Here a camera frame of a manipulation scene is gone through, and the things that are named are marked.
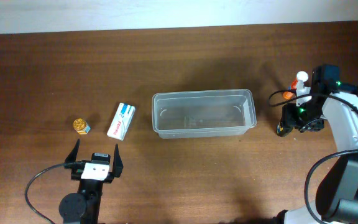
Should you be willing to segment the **white Panadol box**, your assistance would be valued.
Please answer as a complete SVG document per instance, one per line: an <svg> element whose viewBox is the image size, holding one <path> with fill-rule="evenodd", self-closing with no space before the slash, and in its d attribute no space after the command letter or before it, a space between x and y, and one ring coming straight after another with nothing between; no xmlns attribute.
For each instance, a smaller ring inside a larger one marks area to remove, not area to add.
<svg viewBox="0 0 358 224"><path fill-rule="evenodd" d="M116 114L107 131L110 138L123 141L135 113L135 106L126 103L119 103Z"/></svg>

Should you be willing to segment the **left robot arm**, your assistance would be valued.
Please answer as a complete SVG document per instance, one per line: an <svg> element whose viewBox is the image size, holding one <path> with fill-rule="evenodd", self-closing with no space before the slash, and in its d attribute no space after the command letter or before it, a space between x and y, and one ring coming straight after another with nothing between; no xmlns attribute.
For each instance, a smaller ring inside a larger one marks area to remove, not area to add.
<svg viewBox="0 0 358 224"><path fill-rule="evenodd" d="M114 154L92 154L90 160L76 160L80 146L77 140L65 159L65 169L71 170L71 180L79 182L75 193L66 195L59 204L59 214L64 223L97 224L103 185L110 184L122 174L124 165L115 145Z"/></svg>

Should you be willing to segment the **white calamine lotion bottle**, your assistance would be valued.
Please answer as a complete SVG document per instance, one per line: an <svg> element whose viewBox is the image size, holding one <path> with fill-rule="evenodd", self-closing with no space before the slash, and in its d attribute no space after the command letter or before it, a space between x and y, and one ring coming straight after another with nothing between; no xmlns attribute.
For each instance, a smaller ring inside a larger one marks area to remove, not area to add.
<svg viewBox="0 0 358 224"><path fill-rule="evenodd" d="M306 81L308 80L308 74L304 71L299 71L296 74L297 84L295 86L296 89L296 96L303 96L310 93L310 87L305 86ZM303 98L299 98L296 100L296 105L300 107L303 103L310 101L311 96L306 96Z"/></svg>

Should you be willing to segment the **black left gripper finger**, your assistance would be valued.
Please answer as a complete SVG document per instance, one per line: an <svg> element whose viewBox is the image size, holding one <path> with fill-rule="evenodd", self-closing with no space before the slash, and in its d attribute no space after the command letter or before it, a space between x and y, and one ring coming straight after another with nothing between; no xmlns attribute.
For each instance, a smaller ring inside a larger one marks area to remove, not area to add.
<svg viewBox="0 0 358 224"><path fill-rule="evenodd" d="M119 146L118 144L116 144L114 148L113 167L112 167L112 172L115 178L119 178L121 176L123 168L124 165L122 163L122 159L119 154Z"/></svg>
<svg viewBox="0 0 358 224"><path fill-rule="evenodd" d="M71 152L67 155L67 157L66 157L66 159L65 159L65 163L73 163L73 162L76 162L76 157L77 157L77 154L78 154L79 146L80 146L80 139L77 139L74 148L73 148L73 149L71 150Z"/></svg>

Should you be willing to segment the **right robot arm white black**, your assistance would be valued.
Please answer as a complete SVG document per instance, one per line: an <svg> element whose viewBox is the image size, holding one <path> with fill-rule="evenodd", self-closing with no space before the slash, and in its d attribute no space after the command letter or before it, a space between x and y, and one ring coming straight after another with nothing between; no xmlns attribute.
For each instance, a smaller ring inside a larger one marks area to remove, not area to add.
<svg viewBox="0 0 358 224"><path fill-rule="evenodd" d="M317 132L328 122L337 151L309 170L305 206L283 210L274 223L358 223L358 86L340 80L339 67L324 64L304 71L284 90L277 135L294 129Z"/></svg>

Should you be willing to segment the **dark bottle white cap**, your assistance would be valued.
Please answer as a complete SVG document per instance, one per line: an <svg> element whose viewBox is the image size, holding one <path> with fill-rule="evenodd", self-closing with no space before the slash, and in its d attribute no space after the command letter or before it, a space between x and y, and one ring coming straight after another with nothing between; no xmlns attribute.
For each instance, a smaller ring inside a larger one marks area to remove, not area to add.
<svg viewBox="0 0 358 224"><path fill-rule="evenodd" d="M284 126L282 123L279 123L277 125L277 135L280 137L287 136L292 130L293 130L293 128Z"/></svg>

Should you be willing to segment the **orange Redoxon tube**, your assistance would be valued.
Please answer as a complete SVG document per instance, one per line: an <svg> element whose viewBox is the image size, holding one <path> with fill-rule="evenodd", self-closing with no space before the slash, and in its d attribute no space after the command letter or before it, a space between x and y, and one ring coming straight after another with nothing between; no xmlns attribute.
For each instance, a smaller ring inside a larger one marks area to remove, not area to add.
<svg viewBox="0 0 358 224"><path fill-rule="evenodd" d="M288 87L288 90L283 93L284 99L290 100L295 95L293 90L296 90L297 83L297 78L292 81L291 85Z"/></svg>

